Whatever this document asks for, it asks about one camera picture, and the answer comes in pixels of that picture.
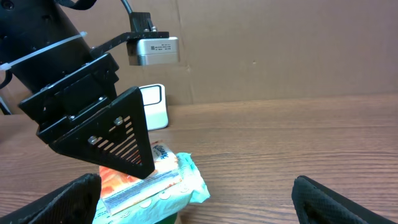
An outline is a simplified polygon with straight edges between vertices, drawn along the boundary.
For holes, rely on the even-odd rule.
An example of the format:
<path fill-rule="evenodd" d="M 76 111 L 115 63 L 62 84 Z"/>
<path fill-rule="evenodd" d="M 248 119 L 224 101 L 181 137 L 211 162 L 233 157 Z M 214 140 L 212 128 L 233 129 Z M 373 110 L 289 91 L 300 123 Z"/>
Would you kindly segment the teal wet wipes pack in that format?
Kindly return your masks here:
<path fill-rule="evenodd" d="M 103 202 L 99 201 L 93 224 L 158 223 L 166 218 L 178 215 L 178 212 L 190 203 L 203 203 L 210 198 L 210 193 L 191 154 L 177 154 L 179 171 L 182 181 L 175 184 L 143 202 L 133 205 L 115 215 L 106 211 Z"/>

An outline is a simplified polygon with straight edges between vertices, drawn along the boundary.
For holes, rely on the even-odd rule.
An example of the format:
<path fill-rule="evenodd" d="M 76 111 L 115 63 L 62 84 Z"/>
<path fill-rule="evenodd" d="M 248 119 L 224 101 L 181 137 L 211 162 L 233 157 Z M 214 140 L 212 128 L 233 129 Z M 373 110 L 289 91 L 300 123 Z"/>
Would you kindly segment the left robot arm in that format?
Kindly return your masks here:
<path fill-rule="evenodd" d="M 53 151 L 145 179 L 155 167 L 141 91 L 117 94 L 116 61 L 107 50 L 89 48 L 63 11 L 92 6 L 2 1 L 1 70 L 31 91 L 19 108 Z"/>

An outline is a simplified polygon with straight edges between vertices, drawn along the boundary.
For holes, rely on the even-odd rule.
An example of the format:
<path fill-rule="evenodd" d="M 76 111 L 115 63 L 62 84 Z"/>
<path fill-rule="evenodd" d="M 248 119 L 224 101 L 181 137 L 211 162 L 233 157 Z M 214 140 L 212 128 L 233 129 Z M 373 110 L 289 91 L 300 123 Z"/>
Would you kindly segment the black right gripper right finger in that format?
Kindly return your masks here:
<path fill-rule="evenodd" d="M 294 180 L 292 201 L 300 224 L 395 224 L 304 175 Z"/>

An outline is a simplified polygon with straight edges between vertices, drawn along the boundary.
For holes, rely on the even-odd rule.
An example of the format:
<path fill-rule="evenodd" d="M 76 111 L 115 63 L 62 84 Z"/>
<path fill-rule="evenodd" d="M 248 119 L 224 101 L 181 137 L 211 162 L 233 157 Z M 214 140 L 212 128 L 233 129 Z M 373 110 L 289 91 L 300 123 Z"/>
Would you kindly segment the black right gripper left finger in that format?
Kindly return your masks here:
<path fill-rule="evenodd" d="M 101 177 L 85 174 L 1 217 L 1 224 L 92 224 L 100 193 Z"/>

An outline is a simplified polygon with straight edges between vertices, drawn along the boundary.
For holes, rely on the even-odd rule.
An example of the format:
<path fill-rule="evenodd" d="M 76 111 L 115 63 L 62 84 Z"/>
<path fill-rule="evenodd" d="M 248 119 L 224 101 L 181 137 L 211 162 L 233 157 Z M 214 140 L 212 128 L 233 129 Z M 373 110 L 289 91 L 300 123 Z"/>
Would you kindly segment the green lid glass jar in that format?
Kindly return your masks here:
<path fill-rule="evenodd" d="M 179 224 L 180 218 L 178 213 L 174 213 L 173 215 L 168 216 L 167 218 L 157 222 L 156 224 Z"/>

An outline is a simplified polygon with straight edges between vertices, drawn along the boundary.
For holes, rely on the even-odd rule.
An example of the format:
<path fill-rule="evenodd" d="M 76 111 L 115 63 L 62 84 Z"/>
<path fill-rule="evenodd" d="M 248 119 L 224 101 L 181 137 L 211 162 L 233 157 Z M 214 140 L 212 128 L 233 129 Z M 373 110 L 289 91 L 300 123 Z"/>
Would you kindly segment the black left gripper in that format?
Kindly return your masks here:
<path fill-rule="evenodd" d="M 106 53 L 19 108 L 39 125 L 37 136 L 53 151 L 145 179 L 155 167 L 142 94 L 134 86 L 117 97 L 118 69 Z"/>

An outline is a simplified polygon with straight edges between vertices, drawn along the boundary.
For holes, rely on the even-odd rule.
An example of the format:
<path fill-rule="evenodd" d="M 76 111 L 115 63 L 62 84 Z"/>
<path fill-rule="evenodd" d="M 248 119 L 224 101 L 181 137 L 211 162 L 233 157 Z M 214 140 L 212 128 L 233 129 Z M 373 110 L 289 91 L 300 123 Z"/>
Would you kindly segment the orange tissue packet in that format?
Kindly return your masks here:
<path fill-rule="evenodd" d="M 182 181 L 177 156 L 161 141 L 151 144 L 155 169 L 145 179 L 101 166 L 101 195 L 107 212 L 114 215 Z"/>

